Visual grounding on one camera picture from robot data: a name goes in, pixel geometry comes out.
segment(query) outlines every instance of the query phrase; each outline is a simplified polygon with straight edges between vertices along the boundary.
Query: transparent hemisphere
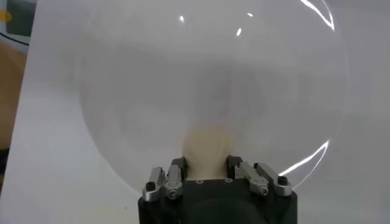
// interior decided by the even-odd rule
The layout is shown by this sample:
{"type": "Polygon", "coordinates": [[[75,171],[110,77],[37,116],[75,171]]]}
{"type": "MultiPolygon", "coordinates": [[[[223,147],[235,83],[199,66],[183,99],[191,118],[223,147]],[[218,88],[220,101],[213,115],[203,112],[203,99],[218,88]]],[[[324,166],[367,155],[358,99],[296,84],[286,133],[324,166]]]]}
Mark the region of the transparent hemisphere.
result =
{"type": "Polygon", "coordinates": [[[323,1],[101,1],[79,50],[90,135],[138,192],[189,133],[214,129],[296,187],[342,122],[347,62],[323,1]]]}

